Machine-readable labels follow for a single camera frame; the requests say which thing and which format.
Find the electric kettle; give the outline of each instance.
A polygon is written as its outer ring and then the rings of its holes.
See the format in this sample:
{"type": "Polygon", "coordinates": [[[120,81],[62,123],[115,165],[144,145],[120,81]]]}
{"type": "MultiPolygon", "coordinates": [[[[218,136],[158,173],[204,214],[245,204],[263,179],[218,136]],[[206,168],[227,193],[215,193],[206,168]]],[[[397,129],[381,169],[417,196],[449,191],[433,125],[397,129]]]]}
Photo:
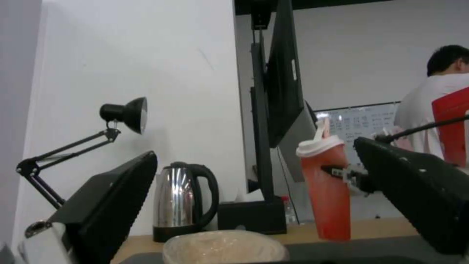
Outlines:
{"type": "Polygon", "coordinates": [[[164,167],[156,178],[153,241],[166,242],[178,235],[201,231],[215,217],[218,204],[218,183],[210,169],[183,162],[164,167]],[[212,193],[212,205],[205,214],[198,177],[207,179],[212,193]]]}

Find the black tissue box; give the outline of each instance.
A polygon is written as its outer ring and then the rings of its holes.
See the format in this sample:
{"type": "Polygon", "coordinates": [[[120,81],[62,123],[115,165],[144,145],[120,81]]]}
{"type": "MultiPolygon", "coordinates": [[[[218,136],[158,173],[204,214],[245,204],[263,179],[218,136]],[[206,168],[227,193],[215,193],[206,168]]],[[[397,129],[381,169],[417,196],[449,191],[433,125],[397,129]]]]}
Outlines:
{"type": "Polygon", "coordinates": [[[218,229],[245,229],[272,235],[287,233],[285,207],[279,197],[273,201],[222,202],[218,208],[218,229]]]}

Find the black hair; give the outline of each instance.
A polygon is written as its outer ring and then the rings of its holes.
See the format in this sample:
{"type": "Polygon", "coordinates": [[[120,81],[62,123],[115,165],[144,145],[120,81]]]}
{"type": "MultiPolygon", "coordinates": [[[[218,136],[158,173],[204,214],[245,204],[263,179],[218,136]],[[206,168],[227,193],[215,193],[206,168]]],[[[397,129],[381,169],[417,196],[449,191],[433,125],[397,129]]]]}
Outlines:
{"type": "Polygon", "coordinates": [[[469,49],[460,45],[443,46],[435,51],[427,63],[427,76],[445,71],[458,59],[469,64],[469,49]]]}

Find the cup lid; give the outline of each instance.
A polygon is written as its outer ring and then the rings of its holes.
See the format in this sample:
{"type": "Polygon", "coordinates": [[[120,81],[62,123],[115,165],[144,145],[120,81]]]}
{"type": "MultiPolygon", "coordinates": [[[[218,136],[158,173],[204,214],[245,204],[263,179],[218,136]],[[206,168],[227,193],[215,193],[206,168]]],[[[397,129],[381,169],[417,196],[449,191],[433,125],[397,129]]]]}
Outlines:
{"type": "Polygon", "coordinates": [[[344,141],[337,135],[320,140],[302,141],[296,148],[296,155],[301,158],[312,157],[341,144],[344,144],[344,141]]]}

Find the white wall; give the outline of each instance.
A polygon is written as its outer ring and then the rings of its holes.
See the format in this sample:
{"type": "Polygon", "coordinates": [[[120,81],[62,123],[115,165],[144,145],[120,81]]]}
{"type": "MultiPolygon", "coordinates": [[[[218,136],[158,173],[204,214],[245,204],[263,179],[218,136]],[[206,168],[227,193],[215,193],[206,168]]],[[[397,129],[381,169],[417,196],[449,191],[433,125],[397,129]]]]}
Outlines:
{"type": "MultiPolygon", "coordinates": [[[[436,48],[469,47],[468,12],[467,0],[393,0],[294,11],[304,98],[313,109],[401,100],[425,78],[427,60],[436,48]]],[[[267,54],[274,19],[275,15],[265,32],[267,54]]],[[[253,85],[249,16],[236,18],[236,32],[246,173],[251,173],[256,160],[249,95],[253,85]]],[[[276,152],[272,163],[276,193],[284,195],[276,152]]],[[[291,184],[299,218],[311,219],[304,185],[291,184]]],[[[353,197],[352,218],[376,214],[399,215],[380,195],[353,197]]]]}
{"type": "Polygon", "coordinates": [[[0,241],[13,236],[41,0],[0,1],[0,241]]]}
{"type": "MultiPolygon", "coordinates": [[[[144,136],[121,125],[114,144],[43,171],[59,194],[150,149],[158,171],[212,169],[222,201],[246,188],[231,1],[46,0],[41,25],[25,157],[104,129],[103,103],[149,104],[144,136]]],[[[131,234],[151,234],[153,189],[131,234]]],[[[23,180],[19,193],[15,242],[53,212],[23,180]]]]}

